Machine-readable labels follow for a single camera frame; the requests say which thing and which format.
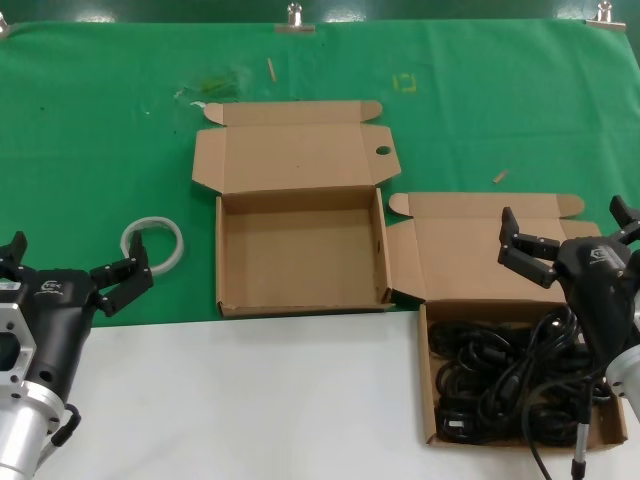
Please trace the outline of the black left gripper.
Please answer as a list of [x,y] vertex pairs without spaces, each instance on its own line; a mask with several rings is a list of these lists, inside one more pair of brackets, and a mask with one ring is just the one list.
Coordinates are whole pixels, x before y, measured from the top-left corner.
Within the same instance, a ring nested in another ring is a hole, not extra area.
[[1,278],[18,285],[9,290],[9,333],[17,333],[21,315],[35,342],[24,379],[66,401],[97,308],[112,317],[143,295],[153,287],[151,267],[139,232],[131,238],[128,258],[95,268],[90,275],[24,266],[27,245],[25,234],[17,231],[1,247]]

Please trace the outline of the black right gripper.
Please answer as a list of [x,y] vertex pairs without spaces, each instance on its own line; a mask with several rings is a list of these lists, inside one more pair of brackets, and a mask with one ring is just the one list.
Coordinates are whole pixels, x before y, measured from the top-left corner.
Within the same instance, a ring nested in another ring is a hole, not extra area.
[[634,331],[639,262],[628,247],[639,240],[639,210],[615,195],[609,211],[619,226],[610,238],[580,237],[560,247],[557,240],[521,233],[509,207],[502,211],[499,234],[499,264],[545,289],[558,274],[566,303],[600,367],[639,343]]

